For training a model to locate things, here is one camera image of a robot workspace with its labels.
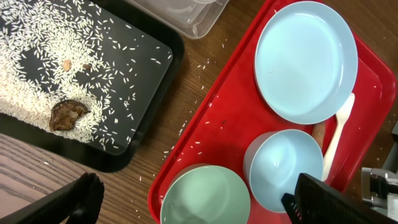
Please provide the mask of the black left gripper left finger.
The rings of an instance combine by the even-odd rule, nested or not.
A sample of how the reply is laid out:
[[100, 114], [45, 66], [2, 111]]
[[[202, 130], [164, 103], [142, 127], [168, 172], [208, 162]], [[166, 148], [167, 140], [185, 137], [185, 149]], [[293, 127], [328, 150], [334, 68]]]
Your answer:
[[104, 183], [95, 173], [79, 179], [1, 218], [1, 224], [94, 224], [104, 199]]

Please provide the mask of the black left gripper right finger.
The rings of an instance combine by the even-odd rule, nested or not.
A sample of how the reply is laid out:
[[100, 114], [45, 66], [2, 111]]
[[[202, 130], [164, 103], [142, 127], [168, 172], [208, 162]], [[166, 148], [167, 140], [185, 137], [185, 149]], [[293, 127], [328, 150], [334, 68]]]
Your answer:
[[305, 173], [299, 175], [294, 193], [285, 193], [281, 202], [292, 223], [397, 224]]

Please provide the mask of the light blue small bowl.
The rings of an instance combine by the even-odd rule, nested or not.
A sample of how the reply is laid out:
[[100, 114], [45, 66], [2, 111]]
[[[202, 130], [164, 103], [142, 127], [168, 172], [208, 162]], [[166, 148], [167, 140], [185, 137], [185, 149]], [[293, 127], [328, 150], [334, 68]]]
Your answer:
[[268, 211], [284, 213], [284, 194], [294, 194], [299, 175], [320, 180], [323, 154], [316, 140], [298, 129], [264, 133], [247, 148], [244, 176], [256, 201]]

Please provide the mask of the dark brown food scrap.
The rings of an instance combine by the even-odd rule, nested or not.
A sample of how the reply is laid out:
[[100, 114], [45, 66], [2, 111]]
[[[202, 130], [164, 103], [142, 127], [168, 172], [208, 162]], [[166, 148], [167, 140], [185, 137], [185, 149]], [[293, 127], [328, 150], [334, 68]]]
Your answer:
[[71, 131], [75, 123], [90, 112], [77, 100], [63, 100], [51, 109], [49, 128], [51, 131]]

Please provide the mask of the mint green bowl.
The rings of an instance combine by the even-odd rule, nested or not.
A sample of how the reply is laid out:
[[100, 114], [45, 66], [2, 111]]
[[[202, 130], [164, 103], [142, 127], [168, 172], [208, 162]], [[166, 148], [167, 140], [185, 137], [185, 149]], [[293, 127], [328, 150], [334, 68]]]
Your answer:
[[162, 199], [162, 224], [243, 224], [249, 220], [251, 198], [243, 179], [216, 165], [183, 169]]

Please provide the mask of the grey dishwasher rack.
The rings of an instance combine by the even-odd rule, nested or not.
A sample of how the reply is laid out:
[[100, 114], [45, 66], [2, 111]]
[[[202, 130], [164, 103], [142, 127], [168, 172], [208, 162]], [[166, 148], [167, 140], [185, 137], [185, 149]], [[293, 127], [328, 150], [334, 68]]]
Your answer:
[[361, 195], [373, 210], [397, 221], [397, 124], [392, 135], [395, 143], [382, 168], [361, 169]]

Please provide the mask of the black food waste tray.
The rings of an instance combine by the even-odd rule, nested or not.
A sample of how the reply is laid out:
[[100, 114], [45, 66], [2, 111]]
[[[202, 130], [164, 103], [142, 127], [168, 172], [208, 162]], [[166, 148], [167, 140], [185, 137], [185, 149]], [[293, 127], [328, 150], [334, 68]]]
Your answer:
[[119, 171], [183, 55], [174, 30], [126, 1], [2, 1], [1, 133]]

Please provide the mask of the clear plastic waste bin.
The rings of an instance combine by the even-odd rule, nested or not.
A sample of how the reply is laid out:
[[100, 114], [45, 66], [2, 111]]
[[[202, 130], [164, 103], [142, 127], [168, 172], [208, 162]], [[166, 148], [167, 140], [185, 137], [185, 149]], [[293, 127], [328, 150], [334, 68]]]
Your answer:
[[127, 0], [189, 39], [206, 36], [229, 0]]

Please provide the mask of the white plastic spoon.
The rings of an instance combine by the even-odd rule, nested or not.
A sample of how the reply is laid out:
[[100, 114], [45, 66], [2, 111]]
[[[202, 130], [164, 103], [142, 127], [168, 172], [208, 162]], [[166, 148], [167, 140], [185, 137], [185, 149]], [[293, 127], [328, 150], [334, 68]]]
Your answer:
[[322, 173], [322, 181], [326, 181], [331, 167], [333, 165], [333, 160], [335, 158], [336, 150], [341, 138], [341, 134], [343, 132], [343, 128], [348, 121], [351, 111], [353, 109], [355, 101], [354, 93], [351, 93], [348, 99], [345, 101], [343, 106], [336, 112], [336, 129], [331, 139], [331, 142], [326, 150], [326, 153], [323, 158], [323, 173]]

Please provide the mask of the small tan food crumb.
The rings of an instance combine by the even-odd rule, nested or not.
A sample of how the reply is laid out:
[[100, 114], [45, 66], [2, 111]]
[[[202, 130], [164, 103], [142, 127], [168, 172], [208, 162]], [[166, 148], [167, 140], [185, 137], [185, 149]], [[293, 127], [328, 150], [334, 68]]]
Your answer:
[[67, 59], [63, 62], [63, 69], [65, 72], [68, 72], [72, 69], [72, 61]]

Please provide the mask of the large light blue plate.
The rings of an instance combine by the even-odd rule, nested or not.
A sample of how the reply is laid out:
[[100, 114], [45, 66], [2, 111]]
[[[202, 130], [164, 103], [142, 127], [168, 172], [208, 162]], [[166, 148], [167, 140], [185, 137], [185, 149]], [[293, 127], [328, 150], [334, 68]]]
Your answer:
[[316, 1], [291, 3], [266, 24], [254, 56], [259, 91], [280, 117], [297, 124], [332, 117], [353, 91], [358, 51], [346, 21]]

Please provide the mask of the scattered white rice grains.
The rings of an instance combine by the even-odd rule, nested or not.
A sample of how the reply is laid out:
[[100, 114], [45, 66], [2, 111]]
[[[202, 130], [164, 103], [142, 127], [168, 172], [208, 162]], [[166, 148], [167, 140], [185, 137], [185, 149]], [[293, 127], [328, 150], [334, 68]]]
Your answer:
[[1, 113], [50, 132], [51, 109], [77, 100], [91, 112], [55, 131], [63, 138], [119, 154], [172, 59], [170, 47], [95, 2], [1, 2]]

